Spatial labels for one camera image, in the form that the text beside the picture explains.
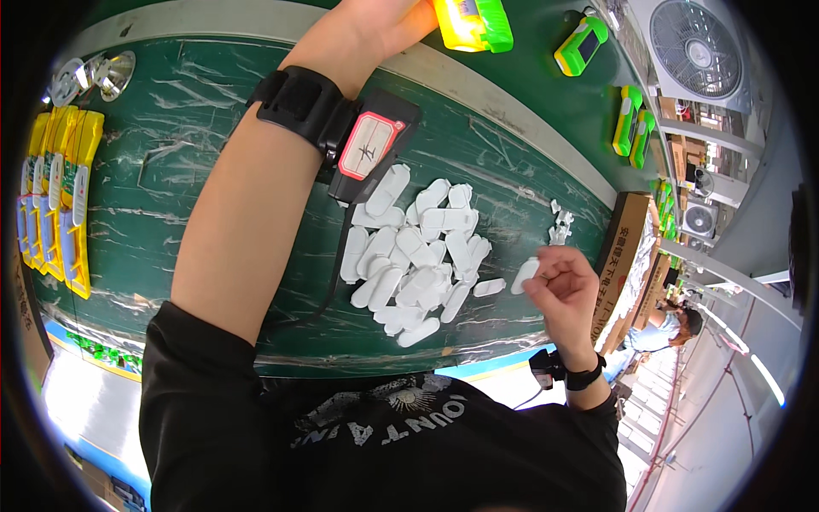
green work table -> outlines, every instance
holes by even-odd
[[[654,161],[647,159],[645,169],[635,170],[611,147],[619,87],[636,84],[617,41],[610,38],[582,76],[565,77],[550,54],[577,26],[581,14],[570,10],[585,3],[534,8],[525,7],[527,2],[507,3],[515,35],[512,52],[446,51],[437,33],[424,42],[515,96],[579,150],[615,190],[648,189],[657,176]],[[110,48],[113,53],[134,51],[137,68],[116,101],[105,103],[92,93],[80,103],[106,115],[88,189],[92,296],[85,301],[51,276],[37,274],[35,289],[48,315],[92,336],[144,339],[147,322],[170,296],[185,224],[245,111],[244,98],[289,48],[261,39],[201,34]],[[552,199],[575,215],[568,244],[594,263],[610,209],[569,173],[512,131],[422,84],[377,70],[364,93],[372,87],[423,110],[421,127],[399,157],[411,168],[412,178],[397,206],[406,208],[436,178],[474,187],[474,207],[482,213],[476,233],[493,246],[481,279],[514,280],[518,267],[548,240],[547,230],[554,225],[548,207]],[[513,124],[514,119],[508,120],[507,125]],[[342,217],[342,208],[327,196],[327,180],[320,177],[269,320],[306,316],[321,302]],[[235,241],[237,251],[243,242]],[[265,255],[258,256],[257,264],[265,265]],[[470,295],[455,321],[411,348],[400,348],[368,310],[350,305],[353,289],[342,283],[313,324],[275,335],[263,329],[257,344],[259,373],[397,374],[504,356],[545,342],[538,311],[525,296],[506,290],[482,298]]]

sun graphic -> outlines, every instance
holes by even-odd
[[[417,387],[408,387],[391,393],[387,396],[387,401],[398,412],[429,411],[435,395]]]

red and white label sticker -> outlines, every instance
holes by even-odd
[[[374,112],[361,114],[344,147],[338,169],[345,176],[363,180],[387,154],[404,127],[403,122],[389,120]]]

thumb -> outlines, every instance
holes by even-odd
[[[547,319],[559,315],[563,309],[563,303],[546,287],[545,279],[540,276],[523,281],[523,291]]]

person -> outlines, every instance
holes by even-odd
[[[629,328],[618,349],[606,355],[603,375],[612,382],[638,353],[651,354],[669,347],[682,347],[703,328],[703,316],[694,308],[662,302],[649,313],[645,328]]]
[[[342,0],[279,69],[314,70],[354,98],[383,59],[435,26],[426,0]],[[263,392],[254,345],[321,158],[298,135],[257,120],[258,108],[215,163],[170,301],[147,327],[139,436],[154,512],[624,510],[618,424],[602,376],[567,392],[567,406],[519,411],[432,373],[283,380]],[[577,249],[537,255],[526,292],[567,370],[591,372],[597,276]]]

